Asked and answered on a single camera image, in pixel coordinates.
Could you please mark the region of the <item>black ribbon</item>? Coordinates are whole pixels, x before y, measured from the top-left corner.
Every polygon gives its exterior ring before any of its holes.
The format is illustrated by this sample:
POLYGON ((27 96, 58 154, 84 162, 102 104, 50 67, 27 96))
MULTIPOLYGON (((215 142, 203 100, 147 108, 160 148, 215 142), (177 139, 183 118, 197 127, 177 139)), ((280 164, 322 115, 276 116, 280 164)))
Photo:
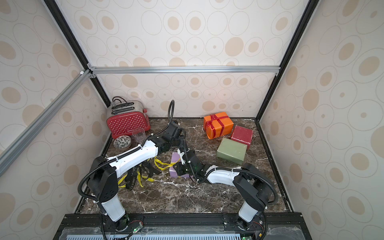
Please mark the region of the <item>black ribbon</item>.
POLYGON ((143 188, 143 181, 153 182, 153 176, 159 175, 161 172, 159 168, 154 166, 151 159, 148 159, 128 170, 120 179, 119 187, 132 190, 135 184, 139 183, 140 187, 143 188))

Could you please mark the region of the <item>green gift box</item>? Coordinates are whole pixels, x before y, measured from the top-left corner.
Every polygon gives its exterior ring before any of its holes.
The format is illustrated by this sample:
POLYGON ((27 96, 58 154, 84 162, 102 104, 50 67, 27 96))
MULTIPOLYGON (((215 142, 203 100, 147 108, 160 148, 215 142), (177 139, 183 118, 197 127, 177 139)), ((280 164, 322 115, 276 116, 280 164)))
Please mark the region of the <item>green gift box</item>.
POLYGON ((247 147, 245 144, 223 138, 217 149, 217 157, 241 166, 245 159, 247 147))

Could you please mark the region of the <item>yellow ribbon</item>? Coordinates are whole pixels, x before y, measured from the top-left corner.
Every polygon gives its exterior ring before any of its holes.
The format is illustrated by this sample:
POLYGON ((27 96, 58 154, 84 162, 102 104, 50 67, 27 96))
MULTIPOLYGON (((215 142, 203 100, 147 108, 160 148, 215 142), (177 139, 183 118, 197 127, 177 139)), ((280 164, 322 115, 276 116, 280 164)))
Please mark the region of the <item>yellow ribbon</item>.
POLYGON ((160 159, 158 159, 157 157, 154 157, 154 164, 161 171, 164 171, 166 169, 173 167, 179 161, 180 160, 177 160, 175 163, 163 163, 160 159))
POLYGON ((118 187, 120 189, 133 190, 136 183, 139 183, 139 186, 143 188, 142 181, 153 182, 153 175, 158 174, 158 171, 153 171, 150 169, 146 169, 145 167, 137 167, 126 172, 119 180, 118 187))

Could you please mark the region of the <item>purple gift box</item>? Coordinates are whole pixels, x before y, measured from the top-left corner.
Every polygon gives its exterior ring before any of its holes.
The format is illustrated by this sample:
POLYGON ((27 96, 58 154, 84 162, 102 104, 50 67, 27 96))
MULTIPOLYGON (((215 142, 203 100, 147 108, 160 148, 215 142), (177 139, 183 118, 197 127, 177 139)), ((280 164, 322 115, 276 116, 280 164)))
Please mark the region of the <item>purple gift box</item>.
MULTIPOLYGON (((177 162, 180 161, 180 156, 177 152, 174 152, 172 153, 172 159, 171 159, 171 164, 175 164, 177 162)), ((171 178, 184 178, 184 179, 187 179, 189 178, 189 175, 188 174, 185 174, 185 175, 182 175, 182 176, 179 176, 175 170, 175 168, 173 166, 171 166, 169 168, 169 173, 170 173, 170 177, 171 178)))

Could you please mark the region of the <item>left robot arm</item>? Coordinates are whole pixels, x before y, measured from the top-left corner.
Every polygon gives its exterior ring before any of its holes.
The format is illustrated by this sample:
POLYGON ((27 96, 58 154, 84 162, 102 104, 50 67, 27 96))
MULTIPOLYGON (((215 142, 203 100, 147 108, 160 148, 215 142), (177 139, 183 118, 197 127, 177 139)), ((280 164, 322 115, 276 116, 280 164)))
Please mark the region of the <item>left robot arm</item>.
POLYGON ((168 124, 156 134, 145 138, 142 144, 120 155, 103 158, 97 157, 88 174, 78 185, 78 193, 93 200, 102 214, 118 223, 123 220, 126 210, 118 197, 118 178, 141 163, 152 159, 181 144, 182 128, 173 121, 175 101, 168 109, 168 124))

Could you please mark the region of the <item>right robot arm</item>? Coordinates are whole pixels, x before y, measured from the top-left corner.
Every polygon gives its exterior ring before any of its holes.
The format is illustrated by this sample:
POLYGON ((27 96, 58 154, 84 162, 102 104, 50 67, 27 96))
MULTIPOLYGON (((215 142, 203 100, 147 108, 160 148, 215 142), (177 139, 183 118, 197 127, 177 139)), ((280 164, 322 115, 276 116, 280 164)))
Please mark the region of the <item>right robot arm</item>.
POLYGON ((188 148, 186 140, 181 142, 178 153, 181 161, 174 167, 178 175, 188 174, 196 184, 223 184, 238 190, 244 199, 238 212, 240 224, 249 225, 267 206, 279 201, 274 184, 252 164, 236 168, 205 165, 188 148))

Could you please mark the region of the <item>dark red gift box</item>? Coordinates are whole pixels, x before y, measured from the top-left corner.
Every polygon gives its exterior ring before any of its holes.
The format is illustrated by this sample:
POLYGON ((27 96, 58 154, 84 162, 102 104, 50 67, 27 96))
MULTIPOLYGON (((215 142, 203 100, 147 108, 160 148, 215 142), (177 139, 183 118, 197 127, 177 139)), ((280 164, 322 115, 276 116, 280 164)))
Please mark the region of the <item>dark red gift box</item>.
POLYGON ((253 139, 253 130, 236 125, 231 134, 231 140, 247 145, 250 148, 253 139))

